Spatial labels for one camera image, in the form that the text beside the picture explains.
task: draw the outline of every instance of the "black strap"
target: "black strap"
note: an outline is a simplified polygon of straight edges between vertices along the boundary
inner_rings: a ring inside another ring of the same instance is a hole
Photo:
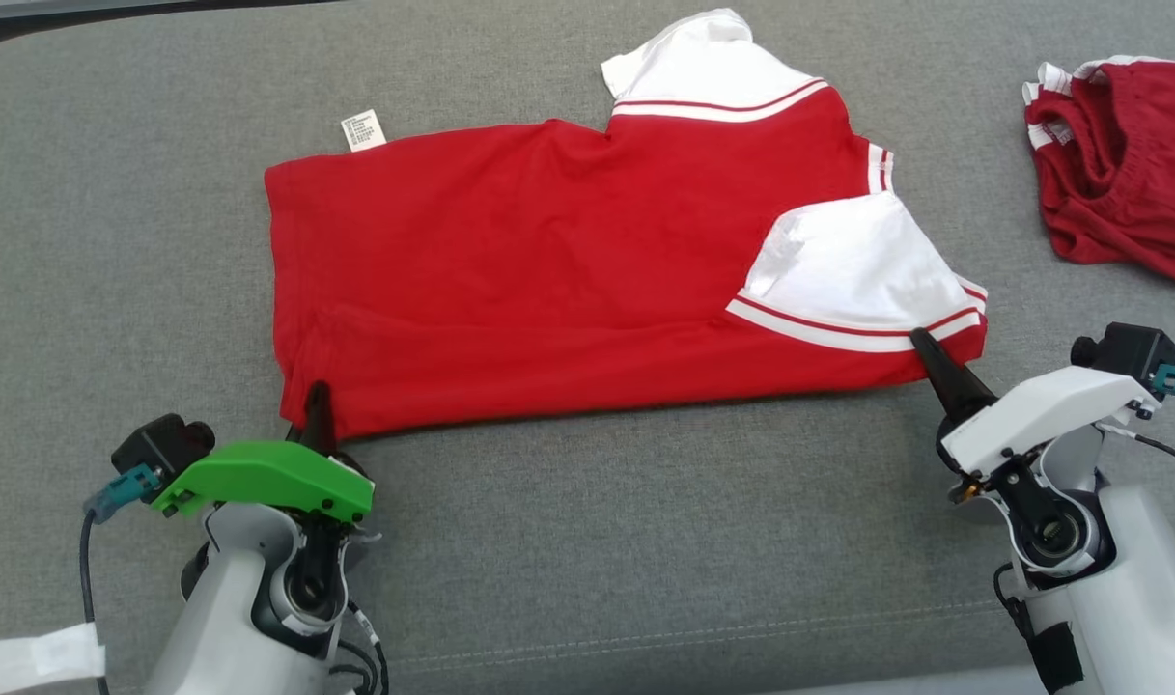
[[[1076,655],[1076,642],[1072,639],[1072,628],[1067,622],[1053,624],[1033,639],[1026,639],[1033,664],[1047,693],[1054,695],[1065,687],[1086,680],[1086,673],[1080,667]]]

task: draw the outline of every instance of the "gray couch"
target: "gray couch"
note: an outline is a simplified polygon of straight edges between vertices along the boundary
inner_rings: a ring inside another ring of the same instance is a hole
[[[897,153],[941,255],[988,287],[993,387],[1175,285],[1050,252],[1020,86],[1042,59],[1175,58],[1175,0],[738,1]],[[0,639],[80,621],[80,502],[168,410],[280,436],[262,172],[497,122],[603,127],[602,59],[710,5],[387,0],[120,19],[0,44]],[[989,594],[1002,533],[946,514],[925,385],[360,441],[385,533],[354,575],[398,694],[752,693],[1026,663]],[[1175,403],[1148,428],[1175,445]],[[1175,527],[1175,461],[1112,445]],[[189,520],[93,540],[114,691],[177,613]],[[93,691],[92,683],[51,693]]]

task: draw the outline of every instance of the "folded shirt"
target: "folded shirt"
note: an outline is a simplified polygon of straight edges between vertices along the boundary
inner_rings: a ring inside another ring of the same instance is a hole
[[[980,355],[986,293],[891,189],[825,80],[728,9],[602,66],[604,132],[401,138],[266,172],[282,414],[341,436],[924,377]]]

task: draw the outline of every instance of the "cable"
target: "cable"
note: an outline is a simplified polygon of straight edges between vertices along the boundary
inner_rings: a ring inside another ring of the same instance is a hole
[[[368,673],[371,674],[371,677],[368,677],[365,681],[367,683],[365,694],[371,695],[371,693],[376,690],[376,664],[371,663],[371,656],[368,655],[368,651],[364,651],[362,648],[356,647],[354,643],[344,641],[344,639],[338,640],[338,647],[343,647],[345,650],[351,651],[352,655],[356,655],[358,660],[363,661],[363,666],[368,667]],[[388,686],[389,686],[389,675],[387,674],[385,687]]]
[[[1003,573],[1010,568],[1012,563],[1001,563],[998,570],[994,570],[994,597],[999,599],[999,602],[1003,606],[1007,606],[1007,596],[1003,596],[1003,590],[999,586],[999,577],[1003,576]]]
[[[1156,439],[1148,439],[1148,436],[1146,436],[1143,434],[1137,434],[1135,432],[1132,432],[1130,429],[1123,429],[1121,427],[1115,427],[1115,426],[1113,426],[1113,423],[1100,423],[1099,422],[1099,423],[1094,423],[1094,427],[1096,427],[1097,429],[1100,429],[1102,432],[1108,432],[1108,433],[1112,433],[1112,434],[1117,434],[1120,436],[1127,436],[1127,439],[1133,439],[1135,441],[1140,441],[1141,445],[1153,446],[1153,448],[1160,450],[1161,453],[1170,454],[1171,456],[1175,457],[1175,449],[1173,448],[1173,446],[1170,446],[1170,445],[1163,445],[1161,441],[1157,441]]]
[[[381,670],[380,695],[389,695],[389,666],[385,664],[385,655],[381,653],[381,642],[371,643],[371,648],[376,651],[376,668]]]
[[[389,695],[389,664],[385,663],[385,655],[381,650],[381,639],[376,636],[376,629],[371,627],[371,620],[368,620],[367,615],[360,610],[360,603],[356,603],[354,599],[348,599],[348,610],[355,616],[355,620],[368,633],[368,642],[371,642],[371,648],[376,651],[376,668],[381,670],[381,679],[378,681],[381,686],[380,695]]]
[[[85,621],[94,624],[94,592],[89,588],[89,529],[94,528],[94,510],[89,509],[85,514],[85,522],[80,524],[80,599],[85,603]],[[106,687],[106,674],[98,676],[98,695],[110,695],[110,689]]]
[[[338,664],[330,669],[330,676],[338,673],[349,673],[352,674],[352,676],[362,677],[363,682],[355,689],[356,695],[371,695],[371,682],[368,681],[368,671],[360,667],[352,667],[351,664]]]
[[[1141,445],[1153,446],[1153,448],[1162,453],[1170,454],[1171,456],[1175,457],[1175,449],[1171,448],[1171,446],[1169,445],[1163,445],[1161,441],[1157,441],[1156,439],[1148,439],[1148,436],[1143,434],[1137,434],[1134,436],[1134,439],[1140,441]]]

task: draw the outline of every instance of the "clothing label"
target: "clothing label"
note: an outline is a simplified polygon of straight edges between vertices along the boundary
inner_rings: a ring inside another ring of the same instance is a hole
[[[345,119],[343,134],[348,136],[348,145],[351,146],[352,153],[385,143],[385,133],[381,132],[381,123],[376,121],[376,111],[372,109]]]
[[[1067,145],[1072,138],[1075,138],[1072,127],[1062,119],[1048,122],[1047,129],[1050,135],[1055,136],[1055,140],[1059,140],[1059,145]]]

